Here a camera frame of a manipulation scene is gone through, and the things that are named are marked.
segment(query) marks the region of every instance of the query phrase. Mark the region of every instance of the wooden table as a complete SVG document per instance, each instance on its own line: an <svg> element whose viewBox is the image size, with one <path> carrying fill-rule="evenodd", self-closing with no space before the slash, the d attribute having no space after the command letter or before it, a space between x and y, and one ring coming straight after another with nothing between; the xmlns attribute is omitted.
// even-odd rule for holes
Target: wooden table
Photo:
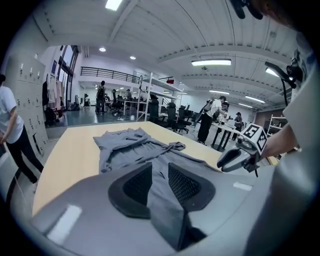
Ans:
<svg viewBox="0 0 320 256"><path fill-rule="evenodd" d="M212 142L212 144L211 144L211 148L213 148L213 149L215 149L215 150L217 150L217 151L219 151L219 152L224 152L224 151L225 151L226 145L227 145L228 140L229 140L229 138L230 138L230 135L231 135L232 133L241 134L241 131L238 131L238 130L236 130L236 129L232 129L232 128L226 126L226 125L218 125L218 124L216 124L216 123L214 123L213 125L214 125L215 127L217 127L217 128L220 128L220 129L224 130L224 133L223 133L223 135L222 135L222 139L221 139L221 141L220 141L220 144L219 144L219 145L215 144L215 143L216 143L216 140L217 140L217 137L218 137L218 131L219 131L219 129L216 130L216 134L215 134L214 140L213 140L213 142ZM222 146L222 143L224 142L224 139L225 139L227 133L228 133L228 136L227 136L227 138L226 138L226 140L225 140L225 143L224 143L223 147L221 147L221 146Z"/></svg>
<svg viewBox="0 0 320 256"><path fill-rule="evenodd" d="M167 145L171 142L185 144L186 148L182 152L204 160L220 170L217 168L217 161L221 153L152 122L70 127L56 143L45 163L34 196L32 214L35 215L43 206L78 181L99 174L100 150L93 137L101 136L106 131L114 132L139 127L154 139Z"/></svg>

